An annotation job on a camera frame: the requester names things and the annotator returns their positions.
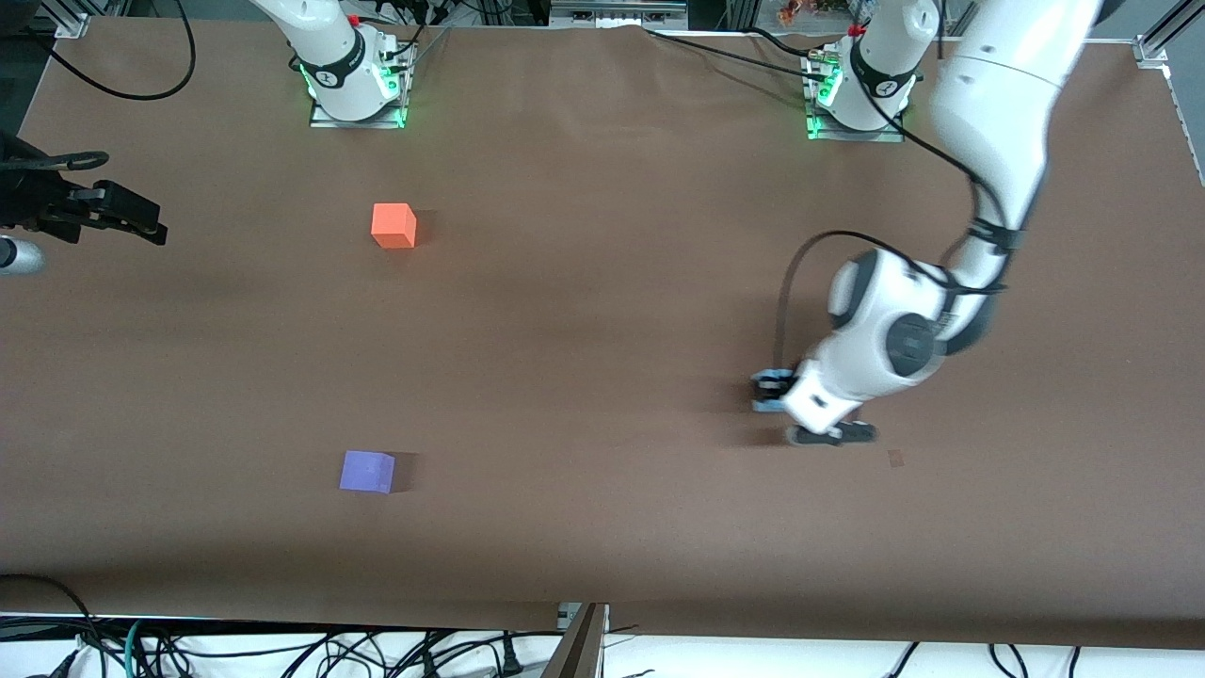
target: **white floor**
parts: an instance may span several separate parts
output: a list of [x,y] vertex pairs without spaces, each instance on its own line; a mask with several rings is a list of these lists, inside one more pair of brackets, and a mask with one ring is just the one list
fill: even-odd
[[[448,643],[495,636],[492,632],[458,633]],[[360,636],[346,637],[354,642]],[[233,653],[282,648],[315,642],[317,635],[224,636],[189,638],[182,647],[193,652]],[[421,633],[389,633],[380,637],[387,659],[396,660]],[[557,638],[519,638],[515,641],[518,659],[524,665],[546,661]],[[623,636],[607,638],[604,674],[625,678],[652,670],[651,678],[883,678],[894,668],[906,643],[859,641],[759,641],[743,638],[698,638],[672,636]],[[27,678],[48,674],[75,648],[71,641],[27,641],[0,643],[0,678]],[[1011,653],[999,647],[1005,667],[1019,676]],[[1070,648],[1021,645],[1030,678],[1063,678],[1068,674]],[[300,653],[281,653],[261,658],[194,659],[194,678],[275,678]],[[315,653],[296,672],[298,678],[317,676],[323,653]],[[492,667],[493,655],[476,650],[440,670],[442,678],[457,678]],[[406,678],[418,678],[410,671]],[[110,676],[120,678],[124,670],[110,660]],[[342,662],[330,678],[372,678],[363,666]],[[1086,648],[1080,658],[1076,678],[1193,678],[1205,677],[1205,652]],[[100,665],[94,650],[84,650],[70,672],[70,678],[99,678]],[[992,664],[982,644],[922,643],[912,655],[901,678],[1004,678]]]

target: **purple cube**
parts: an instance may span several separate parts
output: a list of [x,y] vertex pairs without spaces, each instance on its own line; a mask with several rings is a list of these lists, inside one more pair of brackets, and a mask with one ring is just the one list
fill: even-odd
[[393,489],[393,455],[347,450],[339,489],[388,495]]

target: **metal bracket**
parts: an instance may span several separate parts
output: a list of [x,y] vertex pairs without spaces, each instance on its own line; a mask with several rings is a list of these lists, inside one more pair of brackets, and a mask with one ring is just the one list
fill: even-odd
[[1168,51],[1159,49],[1154,53],[1147,53],[1147,43],[1144,42],[1142,35],[1134,39],[1134,60],[1138,61],[1138,67],[1146,70],[1157,70],[1168,67]]
[[1134,58],[1139,67],[1163,67],[1168,61],[1168,46],[1183,35],[1201,14],[1205,14],[1205,0],[1176,2],[1151,30],[1134,39]]
[[71,14],[51,14],[54,22],[54,39],[76,40],[83,37],[88,33],[88,24],[92,23],[92,14],[87,13],[71,13]]

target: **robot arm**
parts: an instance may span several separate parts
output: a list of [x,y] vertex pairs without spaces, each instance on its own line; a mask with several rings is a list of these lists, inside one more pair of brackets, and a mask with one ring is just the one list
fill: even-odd
[[310,94],[333,118],[363,120],[401,94],[398,39],[353,22],[339,0],[251,0],[284,33]]
[[803,361],[782,397],[804,429],[834,431],[864,402],[924,382],[945,356],[987,331],[992,291],[1000,288],[1041,188],[1051,110],[1100,2],[991,0],[976,16],[930,104],[950,154],[982,182],[974,188],[968,237],[948,270],[917,264],[918,270],[871,249],[837,271],[829,291],[833,332]]

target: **cable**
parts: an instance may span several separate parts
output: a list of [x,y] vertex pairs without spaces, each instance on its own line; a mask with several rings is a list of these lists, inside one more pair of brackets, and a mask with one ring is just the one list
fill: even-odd
[[645,29],[645,33],[647,33],[648,35],[652,35],[653,37],[658,37],[660,40],[666,40],[669,42],[677,42],[678,45],[684,45],[687,47],[694,47],[695,49],[703,49],[704,52],[711,52],[712,54],[718,54],[721,57],[727,57],[729,59],[735,59],[737,61],[745,61],[746,64],[753,64],[754,66],[762,66],[764,69],[770,69],[772,71],[784,72],[784,73],[788,73],[788,75],[801,77],[804,79],[812,79],[812,81],[816,81],[816,82],[822,82],[824,79],[824,76],[822,76],[819,73],[810,73],[810,72],[804,72],[804,71],[795,70],[795,69],[788,69],[786,66],[780,66],[778,64],[771,64],[771,63],[768,63],[768,61],[759,61],[758,59],[751,59],[750,57],[743,57],[741,54],[734,54],[733,52],[725,52],[723,49],[717,49],[717,48],[707,46],[707,45],[701,45],[699,42],[690,42],[689,40],[682,40],[681,37],[675,37],[672,35],[665,35],[663,33],[657,33],[656,30],[649,30],[647,28]]
[[134,639],[137,636],[142,620],[135,620],[130,630],[125,633],[125,678],[134,678]]
[[[58,579],[52,579],[49,577],[42,577],[41,574],[24,574],[24,573],[16,573],[16,572],[14,573],[0,574],[0,582],[34,582],[34,583],[37,583],[37,584],[43,584],[43,585],[52,586],[52,588],[57,589],[60,594],[63,594],[64,596],[66,596],[67,599],[70,599],[71,603],[76,606],[76,609],[80,611],[80,615],[83,617],[83,620],[84,620],[84,623],[88,626],[88,631],[92,635],[92,638],[96,642],[98,647],[102,647],[102,643],[104,643],[102,636],[100,635],[100,630],[96,629],[95,619],[92,617],[92,613],[88,612],[88,607],[83,605],[83,601],[80,600],[80,596],[77,596],[75,594],[75,591],[72,591],[71,589],[69,589],[66,584],[59,582]],[[104,652],[104,649],[101,649],[100,652],[101,652],[101,655],[100,655],[100,676],[101,676],[101,678],[107,678],[108,677],[108,661],[105,659],[105,652]]]
[[783,52],[786,52],[788,54],[794,54],[797,57],[807,57],[807,49],[795,49],[790,45],[787,45],[786,42],[778,40],[777,36],[775,36],[769,30],[758,28],[756,25],[751,25],[751,26],[746,28],[745,30],[742,30],[741,33],[754,33],[754,34],[760,35],[762,37],[769,40],[771,45],[774,45],[775,47],[777,47],[778,49],[782,49]]
[[198,659],[237,659],[243,656],[264,656],[270,654],[292,653],[296,650],[304,650],[311,645],[313,645],[313,643],[306,643],[305,645],[292,645],[288,648],[274,648],[270,650],[251,650],[242,653],[194,653],[192,650],[182,650],[177,647],[176,652],[178,652],[181,655],[195,656]]
[[946,0],[937,6],[937,60],[946,58]]
[[1080,664],[1080,645],[1071,648],[1071,664],[1066,665],[1066,678],[1075,678],[1075,665]]
[[[359,641],[352,643],[351,647],[343,647],[339,642],[334,642],[334,641],[328,642],[328,643],[323,643],[323,647],[327,650],[327,659],[323,660],[323,664],[327,664],[327,662],[329,662],[329,664],[327,665],[327,670],[325,671],[319,671],[318,672],[317,678],[329,678],[330,677],[330,672],[335,668],[335,665],[339,664],[340,661],[343,661],[345,659],[348,659],[351,661],[359,661],[365,668],[368,668],[366,664],[364,664],[359,659],[352,658],[351,655],[355,652],[355,648],[363,645],[364,643],[368,643],[370,639],[372,639],[372,636],[376,636],[376,635],[380,635],[380,632],[369,632],[369,633],[365,633],[363,638],[360,638]],[[341,648],[343,650],[342,654],[340,654],[339,656],[334,658],[333,660],[331,660],[333,655],[330,654],[330,644],[331,643],[334,643],[336,647],[339,647],[339,648]]]
[[192,24],[188,23],[188,14],[184,13],[183,2],[181,0],[175,0],[175,1],[176,1],[176,7],[180,8],[180,19],[184,23],[184,34],[188,35],[188,71],[184,72],[184,77],[182,77],[180,82],[176,83],[175,87],[172,87],[171,89],[165,89],[157,94],[130,94],[128,92],[118,92],[117,89],[106,87],[105,84],[101,84],[95,79],[88,77],[87,73],[75,67],[70,61],[60,57],[59,53],[54,51],[53,46],[42,42],[41,39],[37,37],[37,34],[35,34],[33,30],[27,28],[24,29],[24,31],[28,35],[33,36],[34,42],[36,42],[42,49],[45,49],[46,53],[49,54],[52,59],[58,61],[63,67],[67,69],[76,77],[95,87],[96,89],[100,89],[105,94],[117,96],[118,99],[129,99],[133,101],[157,101],[159,99],[166,99],[167,96],[171,96],[172,94],[183,89],[184,86],[188,84],[188,81],[193,79],[193,72],[196,70],[196,40],[193,39],[193,26]]
[[1029,668],[1025,667],[1025,660],[1021,658],[1021,650],[1012,643],[1009,643],[1009,649],[1012,650],[1012,656],[1017,658],[1017,664],[1021,666],[1021,676],[1029,678]]
[[899,678],[900,674],[904,673],[904,667],[907,666],[909,660],[912,659],[912,653],[915,653],[919,647],[919,641],[910,643],[907,649],[905,649],[904,654],[900,656],[900,660],[895,662],[895,668],[887,674],[887,678]]
[[469,7],[474,12],[481,12],[482,16],[487,16],[487,17],[502,17],[502,16],[507,16],[510,13],[510,11],[511,11],[511,7],[515,6],[515,2],[512,1],[509,5],[506,5],[505,7],[501,7],[499,10],[487,10],[484,7],[484,5],[482,5],[481,7],[474,7],[472,4],[469,2],[469,0],[460,0],[460,4],[464,5],[465,7]]
[[[1009,649],[1012,650],[1012,655],[1017,658],[1017,664],[1021,666],[1021,678],[1029,678],[1029,668],[1025,667],[1025,660],[1021,658],[1021,650],[1017,649],[1017,645],[1013,645],[1011,643],[1009,644]],[[987,653],[992,656],[992,662],[995,664],[995,667],[999,668],[1001,673],[1004,673],[1009,678],[1017,678],[1015,673],[1012,673],[1011,671],[1005,668],[1003,664],[1000,664],[1000,658],[995,655],[995,643],[988,643]]]
[[804,257],[807,255],[807,252],[813,246],[816,246],[816,243],[818,243],[822,240],[836,236],[856,237],[858,240],[864,240],[866,242],[870,242],[871,244],[878,247],[880,249],[886,249],[895,254],[897,257],[904,259],[904,263],[906,263],[910,269],[937,283],[942,289],[946,289],[954,294],[969,294],[969,293],[997,294],[1004,290],[1003,287],[980,288],[980,287],[963,287],[957,283],[952,284],[950,281],[942,279],[935,276],[934,273],[929,272],[929,269],[918,264],[916,259],[913,259],[912,257],[910,257],[894,244],[889,244],[883,240],[875,237],[874,235],[866,235],[865,232],[860,232],[858,230],[844,230],[844,229],[825,230],[823,232],[818,232],[805,240],[804,243],[800,244],[798,249],[795,249],[795,254],[790,257],[790,263],[787,264],[787,272],[783,273],[782,276],[782,285],[778,288],[778,307],[775,313],[774,354],[770,362],[770,366],[775,370],[782,370],[783,346],[786,344],[786,336],[787,336],[787,309],[790,306],[790,288],[794,285],[795,273],[799,271],[799,264],[804,260]]
[[887,124],[892,125],[892,129],[894,129],[895,131],[900,132],[900,135],[903,135],[909,141],[916,143],[917,146],[924,148],[925,151],[933,153],[934,155],[937,155],[939,158],[941,158],[946,163],[948,163],[952,166],[954,166],[954,169],[957,169],[958,171],[960,171],[964,175],[966,175],[966,177],[970,178],[971,183],[974,183],[975,185],[978,185],[980,188],[983,189],[984,193],[987,193],[988,197],[992,200],[992,206],[995,207],[997,214],[1000,217],[1000,219],[1005,218],[1005,214],[1004,214],[1004,204],[1000,201],[1000,196],[997,194],[995,189],[993,189],[991,185],[988,185],[988,183],[986,181],[983,181],[983,177],[981,177],[978,173],[976,173],[975,170],[972,170],[971,167],[969,167],[965,164],[963,164],[962,161],[959,161],[957,158],[952,157],[950,153],[946,153],[941,148],[937,148],[933,143],[929,143],[924,138],[921,138],[919,136],[917,136],[917,135],[912,134],[911,131],[904,129],[904,125],[901,125],[900,123],[895,122],[895,118],[893,118],[892,116],[888,116],[887,111],[884,111],[883,107],[878,105],[878,101],[876,101],[875,98],[870,94],[870,89],[866,87],[866,83],[862,82],[862,79],[859,79],[859,78],[854,78],[854,79],[858,81],[858,84],[862,87],[863,93],[865,93],[866,100],[870,101],[870,105],[874,106],[875,111],[880,116],[882,116],[882,118],[884,120],[887,120]]

